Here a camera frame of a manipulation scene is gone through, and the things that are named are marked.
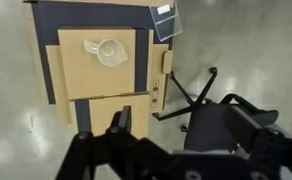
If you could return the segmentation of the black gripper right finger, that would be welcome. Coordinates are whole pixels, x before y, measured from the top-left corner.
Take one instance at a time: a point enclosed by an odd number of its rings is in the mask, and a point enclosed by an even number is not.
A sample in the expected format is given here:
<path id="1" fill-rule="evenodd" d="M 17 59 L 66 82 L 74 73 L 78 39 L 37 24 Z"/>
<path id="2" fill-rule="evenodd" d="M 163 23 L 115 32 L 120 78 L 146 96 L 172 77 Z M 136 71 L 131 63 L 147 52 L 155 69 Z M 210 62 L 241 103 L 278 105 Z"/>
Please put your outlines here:
<path id="1" fill-rule="evenodd" d="M 234 140 L 246 152 L 251 151 L 254 139 L 262 128 L 250 115 L 237 106 L 227 109 L 225 126 Z"/>

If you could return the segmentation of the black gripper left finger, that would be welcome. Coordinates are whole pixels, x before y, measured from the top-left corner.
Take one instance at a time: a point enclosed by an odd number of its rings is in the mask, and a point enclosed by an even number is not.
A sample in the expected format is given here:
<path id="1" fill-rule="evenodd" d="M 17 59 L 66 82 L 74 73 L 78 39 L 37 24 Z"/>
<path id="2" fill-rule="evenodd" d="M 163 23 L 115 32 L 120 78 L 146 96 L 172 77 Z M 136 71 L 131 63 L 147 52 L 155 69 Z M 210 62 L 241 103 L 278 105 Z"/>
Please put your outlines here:
<path id="1" fill-rule="evenodd" d="M 124 106 L 121 111 L 117 111 L 111 121 L 110 127 L 106 131 L 106 135 L 110 139 L 127 140 L 131 136 L 132 129 L 132 113 L 130 106 Z"/>

